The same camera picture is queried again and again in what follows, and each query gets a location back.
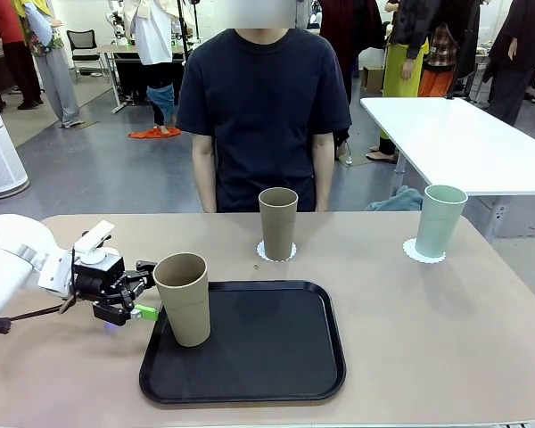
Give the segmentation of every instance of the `brown cup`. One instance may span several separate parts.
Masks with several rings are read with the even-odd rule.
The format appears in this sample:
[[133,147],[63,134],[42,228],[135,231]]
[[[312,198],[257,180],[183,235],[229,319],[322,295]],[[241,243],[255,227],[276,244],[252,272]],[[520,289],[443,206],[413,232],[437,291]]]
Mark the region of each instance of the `brown cup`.
[[177,342],[186,347],[204,343],[210,336],[206,261],[196,254],[175,254],[161,261],[152,276]]
[[261,229],[268,259],[287,260],[292,256],[293,230],[299,196],[290,189],[274,187],[259,194]]

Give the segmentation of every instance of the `white coaster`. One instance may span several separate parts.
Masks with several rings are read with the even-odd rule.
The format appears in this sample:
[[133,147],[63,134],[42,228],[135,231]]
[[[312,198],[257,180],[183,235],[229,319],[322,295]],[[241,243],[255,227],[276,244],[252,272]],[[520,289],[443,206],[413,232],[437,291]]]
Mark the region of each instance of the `white coaster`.
[[[293,259],[293,256],[295,255],[295,253],[297,252],[297,247],[295,246],[295,243],[292,244],[292,255],[289,256],[289,259]],[[286,260],[272,260],[272,259],[268,259],[268,256],[266,256],[266,248],[264,247],[264,242],[262,241],[261,243],[258,244],[258,255],[263,258],[264,260],[267,260],[267,261],[272,261],[272,262],[275,262],[275,263],[281,263],[282,261],[287,261],[289,259],[286,259]]]
[[402,249],[409,256],[409,258],[419,261],[421,263],[440,263],[446,258],[446,253],[442,254],[442,257],[426,257],[416,251],[416,239],[409,239],[402,245]]

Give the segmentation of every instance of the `beige table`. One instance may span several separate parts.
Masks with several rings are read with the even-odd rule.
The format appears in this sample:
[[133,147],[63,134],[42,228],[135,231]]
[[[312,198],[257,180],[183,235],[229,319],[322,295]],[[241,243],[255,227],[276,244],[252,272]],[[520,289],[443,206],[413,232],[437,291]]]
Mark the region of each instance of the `beige table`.
[[[402,251],[417,213],[301,214],[298,253],[270,264],[255,253],[258,215],[171,214],[50,218],[69,248],[102,218],[131,268],[194,251],[210,280],[305,279],[330,294],[347,363],[338,394],[289,405],[158,407],[138,371],[152,331],[116,333],[81,302],[64,316],[0,335],[0,425],[129,427],[302,424],[485,425],[535,420],[535,297],[488,243],[461,220],[439,265]],[[55,304],[28,292],[9,315]],[[140,300],[158,305],[155,290]]]
[[[138,48],[136,46],[121,46],[121,45],[103,45],[95,48],[93,50],[96,54],[102,54],[105,57],[105,62],[107,63],[109,78],[111,79],[111,86],[113,88],[113,94],[115,95],[115,102],[117,107],[111,110],[111,113],[115,114],[118,111],[124,109],[127,106],[127,102],[122,102],[119,98],[119,91],[117,89],[117,67],[113,67],[114,55],[115,54],[138,54]],[[182,54],[183,58],[180,60],[173,59],[173,62],[183,62],[185,60],[185,49],[181,45],[172,46],[172,54]],[[130,60],[132,62],[140,62],[140,60]]]

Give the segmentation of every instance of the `light blue garment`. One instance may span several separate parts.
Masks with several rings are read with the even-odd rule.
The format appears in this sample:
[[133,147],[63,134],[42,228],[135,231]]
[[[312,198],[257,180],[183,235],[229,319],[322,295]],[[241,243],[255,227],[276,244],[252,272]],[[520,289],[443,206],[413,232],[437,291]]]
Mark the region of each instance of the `light blue garment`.
[[41,13],[33,3],[25,3],[24,10],[28,17],[29,26],[32,28],[32,31],[36,33],[37,39],[42,45],[48,46],[52,41],[53,36],[49,17],[46,17],[46,15]]
[[365,211],[420,211],[422,195],[416,189],[403,185],[388,201],[373,202]]
[[162,87],[161,89],[147,87],[146,96],[160,108],[164,116],[164,123],[170,123],[175,114],[175,91],[172,85]]

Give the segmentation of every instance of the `red shirt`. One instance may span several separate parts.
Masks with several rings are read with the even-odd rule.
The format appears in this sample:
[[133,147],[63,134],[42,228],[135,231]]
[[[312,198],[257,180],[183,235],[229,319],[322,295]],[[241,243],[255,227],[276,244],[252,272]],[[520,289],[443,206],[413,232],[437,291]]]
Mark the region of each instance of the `red shirt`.
[[2,43],[24,41],[18,13],[14,11],[10,0],[0,0],[0,38]]

